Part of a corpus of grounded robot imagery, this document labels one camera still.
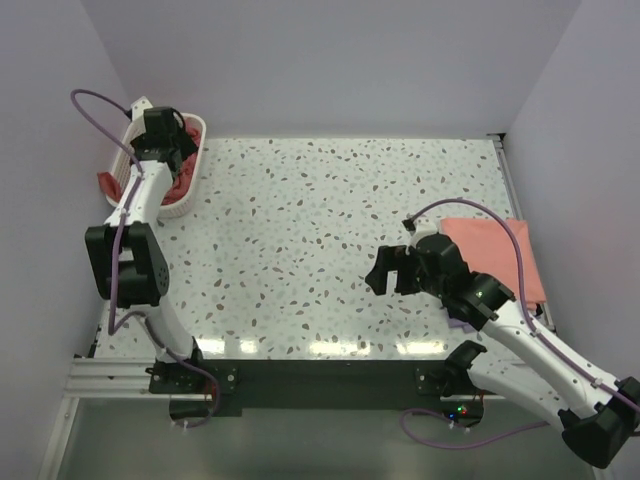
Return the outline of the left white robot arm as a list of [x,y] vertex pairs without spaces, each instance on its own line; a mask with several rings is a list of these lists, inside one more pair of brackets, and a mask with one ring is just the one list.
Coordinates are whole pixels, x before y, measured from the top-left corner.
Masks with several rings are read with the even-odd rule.
[[169,299],[170,267],[156,223],[189,212],[202,165],[206,124],[195,114],[139,99],[114,164],[107,173],[118,199],[103,224],[87,229],[85,245],[100,296],[108,303],[106,330],[140,323],[155,351],[149,390],[212,395],[195,338]]

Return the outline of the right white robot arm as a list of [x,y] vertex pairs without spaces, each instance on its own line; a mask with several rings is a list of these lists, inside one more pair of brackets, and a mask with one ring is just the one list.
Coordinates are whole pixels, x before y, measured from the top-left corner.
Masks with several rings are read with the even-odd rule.
[[508,367],[487,348],[467,341],[448,357],[484,391],[505,397],[560,432],[565,445],[589,465],[605,469],[639,427],[639,382],[618,379],[585,359],[524,312],[495,277],[469,269],[456,244],[440,233],[421,233],[408,245],[382,246],[365,278],[377,295],[397,275],[401,295],[428,293],[450,317],[511,351]]

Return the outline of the red t shirt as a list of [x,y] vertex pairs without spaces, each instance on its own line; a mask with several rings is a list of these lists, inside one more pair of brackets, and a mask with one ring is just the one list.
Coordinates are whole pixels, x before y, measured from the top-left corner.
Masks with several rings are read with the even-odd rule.
[[[198,123],[194,123],[188,119],[186,130],[194,143],[199,146],[201,143],[201,130],[198,127]],[[193,153],[183,161],[179,174],[162,201],[162,206],[173,205],[188,193],[196,166],[196,160],[197,154]],[[99,187],[106,198],[114,204],[117,204],[122,196],[123,183],[109,172],[100,172],[97,174],[97,178]]]

